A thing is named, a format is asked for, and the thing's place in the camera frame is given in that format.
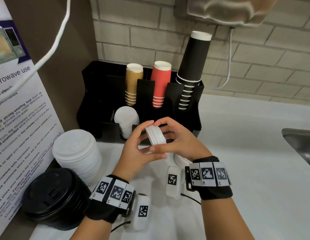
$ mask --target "electrical cord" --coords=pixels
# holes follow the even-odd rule
[[[189,197],[188,195],[185,195],[185,194],[181,193],[181,196],[185,196],[185,197],[187,197],[187,198],[190,198],[190,199],[192,199],[193,201],[196,201],[198,204],[201,205],[201,203],[200,203],[199,201],[193,199],[192,197]]]
[[[117,227],[115,227],[113,230],[111,230],[111,232],[115,231],[117,228],[119,228],[125,224],[130,224],[130,223],[131,223],[131,221],[123,222],[122,224],[119,224]]]
[[[21,79],[19,79],[12,88],[10,88],[6,93],[3,93],[0,96],[0,103],[6,101],[9,99],[14,93],[16,93],[21,87],[51,58],[51,56],[54,54],[56,51],[58,44],[61,40],[61,37],[63,35],[66,23],[70,17],[70,11],[71,11],[71,0],[67,0],[67,5],[66,5],[66,14],[65,17],[62,21],[61,27],[59,28],[59,31],[56,35],[55,41],[45,56],[40,59],[31,70],[26,73]]]
[[[232,38],[233,38],[233,30],[234,30],[234,28],[230,28],[230,34],[229,34],[229,54],[228,54],[228,70],[227,70],[227,78],[226,78],[226,81],[222,84],[222,85],[220,85],[220,86],[218,86],[218,87],[216,87],[216,88],[212,88],[213,90],[214,89],[221,89],[222,87],[224,87],[225,85],[226,85],[226,83],[228,83],[228,81],[229,81],[229,77],[230,77],[230,65],[231,65],[231,62],[232,62]]]

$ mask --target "forearm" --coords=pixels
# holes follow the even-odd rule
[[[206,239],[253,240],[232,198],[202,200]]]
[[[85,217],[70,240],[108,240],[111,230],[111,223]]]

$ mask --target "purple border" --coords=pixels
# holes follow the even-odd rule
[[[13,21],[13,20],[4,20],[4,21],[0,21],[0,26],[1,26],[2,28],[13,28],[13,30],[14,30],[16,36],[17,36],[17,39],[19,40],[19,42],[20,42],[20,44],[21,44],[21,46],[22,46],[22,48],[23,48],[23,51],[24,51],[24,53],[25,53],[25,56],[22,56],[22,57],[20,57],[20,58],[18,59],[18,64],[30,60],[30,59],[31,59],[30,54],[28,53],[28,51],[27,51],[27,49],[26,49],[26,47],[25,47],[25,44],[24,44],[24,42],[23,42],[23,40],[22,40],[22,38],[21,38],[21,36],[20,36],[18,30],[17,30],[17,27],[15,26],[14,21]]]

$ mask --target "finger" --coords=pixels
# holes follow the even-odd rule
[[[165,158],[167,158],[167,155],[163,154],[163,153],[161,153],[161,154],[150,153],[150,154],[144,155],[144,158],[145,158],[146,163],[149,163],[151,161],[153,162],[156,160],[165,159]]]
[[[161,124],[168,124],[173,129],[178,128],[178,126],[182,126],[181,124],[179,124],[177,121],[173,120],[170,117],[161,118],[161,119],[157,120],[153,125],[154,126],[160,126]]]
[[[173,127],[171,127],[169,125],[165,125],[165,126],[160,127],[160,130],[161,130],[161,132],[167,132],[167,131],[174,132]]]
[[[176,139],[176,134],[171,132],[171,133],[168,133],[168,134],[164,134],[164,137],[166,139],[174,139],[175,140]]]
[[[153,145],[150,147],[150,152],[162,154],[166,152],[176,152],[177,149],[178,143],[176,141],[173,141],[167,144]]]
[[[153,120],[148,120],[148,121],[141,123],[139,126],[137,126],[133,130],[131,136],[129,137],[129,140],[138,141],[138,138],[141,136],[141,132],[145,130],[146,127],[152,125],[153,123],[154,123]]]
[[[139,149],[139,151],[143,154],[148,153],[150,151],[150,147]]]
[[[139,138],[138,138],[138,145],[139,144],[141,144],[141,142],[143,141],[143,140],[145,140],[147,138],[147,134],[145,133],[145,134],[142,134]]]

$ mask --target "stainless steel sink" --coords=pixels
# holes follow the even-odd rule
[[[292,148],[310,165],[310,131],[282,129],[282,135]]]

